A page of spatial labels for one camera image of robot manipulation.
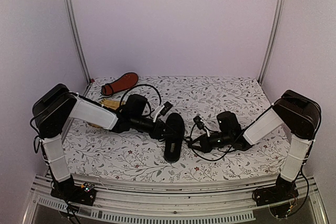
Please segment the black shoelace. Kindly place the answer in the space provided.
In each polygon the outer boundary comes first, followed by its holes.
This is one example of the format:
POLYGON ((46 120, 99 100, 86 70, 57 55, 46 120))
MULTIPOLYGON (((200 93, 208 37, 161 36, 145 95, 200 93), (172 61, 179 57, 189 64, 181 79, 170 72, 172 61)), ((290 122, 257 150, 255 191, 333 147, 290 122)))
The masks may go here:
POLYGON ((191 146, 191 141, 188 137, 184 137, 183 140, 186 142, 187 146, 190 147, 191 146))

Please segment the black shoe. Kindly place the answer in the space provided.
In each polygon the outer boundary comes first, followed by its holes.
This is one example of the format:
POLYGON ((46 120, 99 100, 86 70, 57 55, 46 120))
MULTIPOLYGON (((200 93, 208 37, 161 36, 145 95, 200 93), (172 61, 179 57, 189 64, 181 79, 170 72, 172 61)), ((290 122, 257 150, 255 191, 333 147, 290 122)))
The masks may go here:
POLYGON ((165 122, 164 159, 168 163, 175 163, 180 159, 182 142, 185 133, 183 118, 178 113, 171 113, 165 122))

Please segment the red-soled shoe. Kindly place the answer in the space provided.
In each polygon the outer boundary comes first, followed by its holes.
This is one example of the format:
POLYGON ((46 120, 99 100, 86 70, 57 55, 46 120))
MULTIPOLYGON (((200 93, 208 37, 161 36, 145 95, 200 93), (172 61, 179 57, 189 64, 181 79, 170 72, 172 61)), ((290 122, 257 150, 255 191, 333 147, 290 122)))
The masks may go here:
POLYGON ((135 72, 125 73, 120 78, 104 84, 101 87, 101 94, 110 97, 116 93, 129 90, 137 84, 138 80, 139 76, 135 72))

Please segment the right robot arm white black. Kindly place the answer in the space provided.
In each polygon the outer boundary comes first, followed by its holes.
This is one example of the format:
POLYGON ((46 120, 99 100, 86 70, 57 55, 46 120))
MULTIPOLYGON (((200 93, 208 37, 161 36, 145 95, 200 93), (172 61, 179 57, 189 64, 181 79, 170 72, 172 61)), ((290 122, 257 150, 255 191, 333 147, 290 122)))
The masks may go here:
POLYGON ((238 151, 246 151, 256 145, 273 130, 286 126, 291 133, 291 144, 285 164, 278 176, 278 185, 271 190, 276 201, 291 194, 292 186, 302 166, 306 163, 316 134, 321 124, 322 110, 315 101, 292 90, 271 104, 257 119, 244 129, 233 112, 217 115, 219 131, 209 130, 199 116, 194 125, 205 133, 196 139, 189 139, 188 147, 194 151, 209 153, 226 145, 238 151))

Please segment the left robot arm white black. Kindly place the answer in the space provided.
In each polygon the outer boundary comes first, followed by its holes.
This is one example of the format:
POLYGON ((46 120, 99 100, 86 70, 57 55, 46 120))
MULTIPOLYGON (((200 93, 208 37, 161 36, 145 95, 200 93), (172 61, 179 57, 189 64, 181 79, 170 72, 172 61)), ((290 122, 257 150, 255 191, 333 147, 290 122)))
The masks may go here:
POLYGON ((172 104, 160 103, 152 113, 143 115, 147 103, 145 97, 132 94, 125 104, 120 103, 117 109, 111 109, 71 92, 59 83, 33 105, 30 126, 37 132, 44 160, 61 195, 67 200, 73 200, 78 195, 62 147, 62 130, 68 119, 79 119, 113 133, 135 129, 161 140, 165 124, 160 117, 167 114, 172 104))

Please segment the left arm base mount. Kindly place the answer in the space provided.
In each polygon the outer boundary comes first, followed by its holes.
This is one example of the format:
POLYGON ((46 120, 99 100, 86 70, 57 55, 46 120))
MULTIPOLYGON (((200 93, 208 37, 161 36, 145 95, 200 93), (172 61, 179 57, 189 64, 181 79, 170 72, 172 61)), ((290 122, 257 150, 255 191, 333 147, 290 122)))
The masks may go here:
POLYGON ((93 206, 96 199, 97 191, 90 189, 86 191, 81 186, 77 186, 74 182, 69 183, 64 181, 61 183, 55 183, 51 190, 51 196, 59 199, 63 199, 66 202, 78 203, 86 206, 93 206))

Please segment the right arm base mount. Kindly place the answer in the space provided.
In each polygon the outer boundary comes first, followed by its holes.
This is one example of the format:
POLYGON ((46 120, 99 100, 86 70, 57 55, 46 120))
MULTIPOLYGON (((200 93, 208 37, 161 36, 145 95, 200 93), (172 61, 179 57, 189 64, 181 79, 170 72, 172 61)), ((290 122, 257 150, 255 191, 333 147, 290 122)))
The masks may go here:
POLYGON ((259 187, 252 193, 252 199, 257 206, 264 206, 299 196, 295 183, 275 184, 270 187, 259 187))

